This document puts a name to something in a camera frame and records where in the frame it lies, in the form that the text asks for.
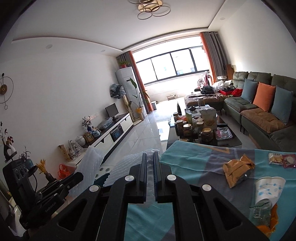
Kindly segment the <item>small black monitor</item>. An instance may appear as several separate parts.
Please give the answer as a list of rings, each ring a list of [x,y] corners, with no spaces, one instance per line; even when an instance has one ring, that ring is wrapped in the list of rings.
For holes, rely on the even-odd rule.
[[[118,115],[119,112],[118,112],[118,109],[117,109],[115,103],[107,106],[105,108],[105,110],[106,110],[107,115],[108,115],[109,118],[112,118],[113,120],[116,120],[117,119],[117,115]]]

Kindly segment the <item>green clear plastic wrapper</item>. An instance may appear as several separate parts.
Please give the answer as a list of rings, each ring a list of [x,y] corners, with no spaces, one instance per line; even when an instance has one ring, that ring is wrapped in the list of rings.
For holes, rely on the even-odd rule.
[[[268,199],[262,199],[250,209],[250,220],[255,226],[269,226],[272,204]]]

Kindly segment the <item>orange cushion far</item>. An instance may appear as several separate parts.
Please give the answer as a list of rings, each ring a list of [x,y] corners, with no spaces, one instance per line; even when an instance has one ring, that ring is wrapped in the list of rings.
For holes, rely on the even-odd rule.
[[[268,112],[275,95],[276,87],[259,83],[253,104]]]

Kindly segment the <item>blue cushion far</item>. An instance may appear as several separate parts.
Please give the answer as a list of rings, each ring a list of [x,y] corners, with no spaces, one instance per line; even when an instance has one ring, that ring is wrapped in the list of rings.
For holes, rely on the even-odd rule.
[[[252,103],[254,101],[257,88],[258,88],[258,83],[256,81],[245,79],[241,97],[245,101]]]

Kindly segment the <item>black framed window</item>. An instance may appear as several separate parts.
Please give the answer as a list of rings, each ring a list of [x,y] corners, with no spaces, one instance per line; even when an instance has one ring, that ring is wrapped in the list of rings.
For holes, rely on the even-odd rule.
[[[210,70],[209,60],[202,46],[162,53],[140,60],[136,65],[145,85]]]

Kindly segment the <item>orange plastic bag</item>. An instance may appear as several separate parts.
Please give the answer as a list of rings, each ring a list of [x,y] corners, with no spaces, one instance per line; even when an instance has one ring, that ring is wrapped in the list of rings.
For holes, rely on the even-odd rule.
[[[59,171],[58,171],[59,179],[65,179],[66,177],[70,176],[72,173],[73,171],[67,165],[64,165],[64,164],[59,165]]]

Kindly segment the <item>potted green plant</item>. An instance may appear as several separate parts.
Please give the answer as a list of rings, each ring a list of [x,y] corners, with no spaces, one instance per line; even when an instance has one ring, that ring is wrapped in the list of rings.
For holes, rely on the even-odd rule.
[[[135,88],[135,94],[133,94],[133,97],[136,99],[136,101],[130,101],[129,106],[131,106],[132,103],[136,105],[135,111],[138,114],[140,120],[143,121],[144,120],[143,107],[145,102],[148,103],[148,100],[143,98],[142,95],[147,98],[149,98],[149,96],[145,90],[144,91],[138,90],[137,84],[132,78],[129,78],[127,82],[131,82],[131,84]]]

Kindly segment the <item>gold snack wrapper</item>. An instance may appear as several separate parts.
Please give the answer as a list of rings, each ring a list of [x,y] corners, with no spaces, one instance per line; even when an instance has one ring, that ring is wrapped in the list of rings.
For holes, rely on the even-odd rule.
[[[254,162],[243,154],[241,158],[232,159],[227,163],[224,163],[222,166],[224,171],[226,181],[229,185],[229,188],[233,188],[242,180],[246,180],[252,170],[255,169]]]

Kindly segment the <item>dark green sectional sofa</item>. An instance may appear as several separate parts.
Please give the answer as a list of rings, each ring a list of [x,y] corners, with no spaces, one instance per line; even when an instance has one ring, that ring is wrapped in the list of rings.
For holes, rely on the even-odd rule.
[[[295,79],[265,72],[234,72],[241,96],[224,100],[224,110],[265,150],[295,152]]]

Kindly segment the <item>clear cracker packet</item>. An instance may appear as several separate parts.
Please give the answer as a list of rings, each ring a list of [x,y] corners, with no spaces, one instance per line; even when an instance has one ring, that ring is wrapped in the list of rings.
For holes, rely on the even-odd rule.
[[[269,164],[283,165],[283,156],[279,153],[269,153],[268,154]]]

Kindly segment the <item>red snack packet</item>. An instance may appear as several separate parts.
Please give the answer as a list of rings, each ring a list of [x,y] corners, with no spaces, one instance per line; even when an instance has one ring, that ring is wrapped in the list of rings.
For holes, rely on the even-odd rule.
[[[295,154],[284,154],[282,157],[284,168],[296,168]]]

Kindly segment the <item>white blue paper cup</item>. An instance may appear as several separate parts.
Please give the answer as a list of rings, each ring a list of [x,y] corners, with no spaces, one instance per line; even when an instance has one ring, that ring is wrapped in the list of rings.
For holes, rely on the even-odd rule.
[[[255,205],[268,204],[269,208],[279,200],[286,180],[282,177],[262,177],[255,182]]]

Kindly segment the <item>blue cushion near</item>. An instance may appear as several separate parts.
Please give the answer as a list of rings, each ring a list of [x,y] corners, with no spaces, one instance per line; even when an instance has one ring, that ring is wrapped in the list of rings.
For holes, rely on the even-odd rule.
[[[271,113],[285,125],[288,124],[292,110],[293,91],[276,86]]]

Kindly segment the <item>orange peel piece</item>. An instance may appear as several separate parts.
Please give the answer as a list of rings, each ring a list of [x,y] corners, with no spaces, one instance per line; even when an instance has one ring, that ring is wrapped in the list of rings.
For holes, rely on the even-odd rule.
[[[271,234],[275,232],[275,226],[278,224],[278,214],[277,214],[278,205],[275,204],[270,211],[270,221],[268,225],[260,225],[258,228],[270,238]]]

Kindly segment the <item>right orange grey curtain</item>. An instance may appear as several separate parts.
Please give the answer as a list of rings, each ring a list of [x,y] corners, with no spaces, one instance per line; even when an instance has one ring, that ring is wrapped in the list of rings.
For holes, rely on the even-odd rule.
[[[218,76],[226,75],[227,59],[217,32],[201,32],[201,41],[208,56],[213,82],[218,81]]]

